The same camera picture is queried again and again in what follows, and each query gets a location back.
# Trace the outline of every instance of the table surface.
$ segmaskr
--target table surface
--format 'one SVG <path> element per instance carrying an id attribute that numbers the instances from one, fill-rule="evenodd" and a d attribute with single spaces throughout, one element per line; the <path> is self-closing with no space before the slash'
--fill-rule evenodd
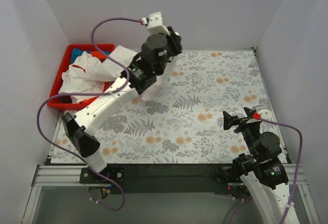
<path id="1" fill-rule="evenodd" d="M 109 164 L 231 163 L 248 153 L 241 134 L 224 131 L 223 111 L 271 104 L 253 51 L 183 52 L 169 81 L 149 101 L 132 100 L 95 134 Z M 262 123 L 261 132 L 278 127 Z M 60 123 L 55 141 L 77 152 Z M 54 148 L 51 163 L 80 163 Z"/>

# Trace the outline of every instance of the white cloth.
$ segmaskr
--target white cloth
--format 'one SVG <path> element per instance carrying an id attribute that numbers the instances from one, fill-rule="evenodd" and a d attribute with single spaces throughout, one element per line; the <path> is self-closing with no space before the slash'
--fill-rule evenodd
<path id="1" fill-rule="evenodd" d="M 110 56 L 128 67 L 137 52 L 123 46 L 117 46 Z M 157 82 L 150 86 L 140 96 L 142 100 L 152 100 L 160 88 L 165 87 L 172 75 L 176 61 L 168 63 L 163 75 L 157 77 Z M 83 52 L 76 58 L 69 69 L 62 74 L 63 86 L 58 93 L 99 93 L 104 91 L 104 82 L 113 82 L 120 76 L 123 69 L 119 65 L 106 59 L 103 63 L 96 57 Z M 71 96 L 73 103 L 78 103 L 91 96 Z"/>
<path id="2" fill-rule="evenodd" d="M 100 93 L 104 91 L 104 82 L 86 79 L 84 70 L 101 65 L 97 57 L 93 57 L 87 52 L 83 52 L 77 57 L 73 64 L 62 73 L 63 85 L 58 93 Z M 93 96 L 71 96 L 72 102 L 79 103 Z"/>
<path id="3" fill-rule="evenodd" d="M 128 67 L 137 53 L 123 46 L 117 46 L 110 54 L 111 58 Z M 100 65 L 86 68 L 86 79 L 113 82 L 120 76 L 123 68 L 108 58 Z"/>

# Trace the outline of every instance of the blue cloth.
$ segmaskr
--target blue cloth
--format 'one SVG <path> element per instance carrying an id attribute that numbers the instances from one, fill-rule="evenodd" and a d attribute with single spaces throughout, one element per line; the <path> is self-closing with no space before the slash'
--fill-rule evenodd
<path id="1" fill-rule="evenodd" d="M 71 64 L 73 64 L 75 62 L 75 60 L 76 60 L 76 58 L 78 56 L 82 56 L 82 53 L 83 52 L 84 51 L 82 51 L 82 50 L 80 50 L 78 48 L 74 48 L 73 51 L 72 51 L 72 55 L 71 55 Z M 110 51 L 104 51 L 104 53 L 106 53 L 107 55 L 109 55 L 110 54 Z"/>

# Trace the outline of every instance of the red cap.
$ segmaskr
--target red cap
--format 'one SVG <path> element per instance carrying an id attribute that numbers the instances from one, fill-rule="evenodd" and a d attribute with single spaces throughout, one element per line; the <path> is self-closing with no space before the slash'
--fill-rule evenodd
<path id="1" fill-rule="evenodd" d="M 259 120 L 261 115 L 259 113 L 255 113 L 252 117 L 256 120 Z"/>

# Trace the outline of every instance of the red plastic tray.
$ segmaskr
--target red plastic tray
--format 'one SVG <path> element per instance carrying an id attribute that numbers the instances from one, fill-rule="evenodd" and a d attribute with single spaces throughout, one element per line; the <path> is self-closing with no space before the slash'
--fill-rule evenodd
<path id="1" fill-rule="evenodd" d="M 103 51 L 112 52 L 115 49 L 113 44 L 98 44 L 99 48 Z M 69 45 L 66 49 L 66 52 L 63 56 L 63 60 L 61 61 L 59 70 L 57 72 L 57 76 L 55 82 L 52 86 L 49 97 L 58 94 L 58 91 L 63 85 L 62 73 L 68 70 L 68 66 L 71 64 L 71 55 L 74 48 L 78 48 L 82 51 L 96 51 L 93 44 L 77 44 L 77 45 Z M 105 83 L 105 89 L 107 89 L 112 83 Z M 70 103 L 72 100 L 69 96 L 54 98 L 48 102 L 48 106 L 58 110 L 81 110 L 88 106 L 92 100 L 85 100 L 82 103 L 72 104 Z"/>

